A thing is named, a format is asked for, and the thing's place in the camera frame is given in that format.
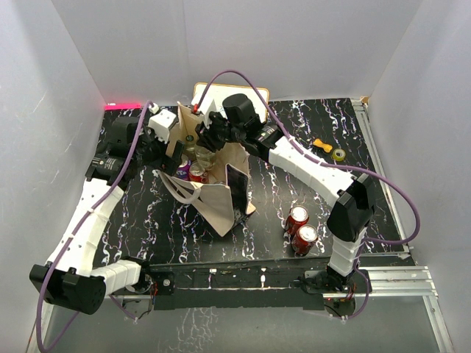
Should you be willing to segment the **red cola can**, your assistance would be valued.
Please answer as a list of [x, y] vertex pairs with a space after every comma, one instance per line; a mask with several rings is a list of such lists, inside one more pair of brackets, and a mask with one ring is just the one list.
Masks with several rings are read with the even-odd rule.
[[207, 171], [198, 162], [191, 164], [188, 171], [188, 178], [191, 182], [198, 182], [202, 184], [209, 183]]
[[302, 225], [307, 224], [308, 220], [308, 210], [302, 205], [294, 205], [288, 213], [285, 231], [292, 236]]
[[318, 235], [316, 228], [310, 224], [302, 225], [291, 239], [291, 247], [294, 253], [305, 256], [317, 242]]

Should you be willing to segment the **cream canvas tote bag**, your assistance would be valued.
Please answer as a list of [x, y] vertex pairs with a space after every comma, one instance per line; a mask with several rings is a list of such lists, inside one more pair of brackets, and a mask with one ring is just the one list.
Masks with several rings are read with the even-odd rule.
[[216, 153], [216, 164], [208, 172], [209, 183], [185, 181], [159, 173], [170, 194], [189, 204], [223, 237], [255, 212], [249, 201], [249, 155], [238, 143], [227, 143]]

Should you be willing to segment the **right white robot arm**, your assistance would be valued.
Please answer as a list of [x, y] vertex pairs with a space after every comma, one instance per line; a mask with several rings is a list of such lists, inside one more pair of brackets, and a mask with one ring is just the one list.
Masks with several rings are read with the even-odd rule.
[[264, 122], [243, 93], [228, 96], [221, 108], [193, 105], [202, 118], [196, 126], [198, 145], [216, 152], [228, 143], [240, 143], [246, 152], [282, 168], [315, 190], [332, 208], [327, 227], [333, 250], [327, 264], [332, 289], [346, 291], [355, 281], [361, 241], [375, 211], [374, 185], [365, 173], [353, 176], [337, 165], [327, 166], [278, 123]]

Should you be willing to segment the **red cola can front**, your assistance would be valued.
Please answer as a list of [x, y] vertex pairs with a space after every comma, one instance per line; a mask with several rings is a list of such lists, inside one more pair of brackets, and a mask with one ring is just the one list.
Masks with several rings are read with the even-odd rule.
[[302, 225], [291, 239], [291, 247], [294, 253], [305, 256], [317, 242], [318, 235], [316, 228], [310, 224]]

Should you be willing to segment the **clear glass bottle green cap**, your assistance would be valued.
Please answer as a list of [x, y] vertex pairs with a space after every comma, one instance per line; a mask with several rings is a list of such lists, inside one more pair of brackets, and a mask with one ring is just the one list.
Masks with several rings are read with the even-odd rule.
[[187, 155], [193, 154], [195, 152], [196, 141], [194, 140], [193, 135], [187, 135], [185, 138], [185, 153]]

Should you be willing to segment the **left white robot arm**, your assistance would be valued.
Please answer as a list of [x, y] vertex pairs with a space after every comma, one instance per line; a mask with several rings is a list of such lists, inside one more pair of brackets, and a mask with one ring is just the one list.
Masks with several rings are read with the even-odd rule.
[[124, 258], [101, 268], [93, 259], [102, 233], [130, 181], [149, 166], [167, 174], [177, 171], [183, 143], [170, 134], [178, 117], [164, 110], [147, 123], [136, 117], [117, 118], [108, 138], [96, 150], [74, 215], [56, 249], [43, 265], [34, 265], [29, 279], [39, 302], [91, 315], [104, 298], [126, 287], [145, 293], [152, 275], [145, 262]]

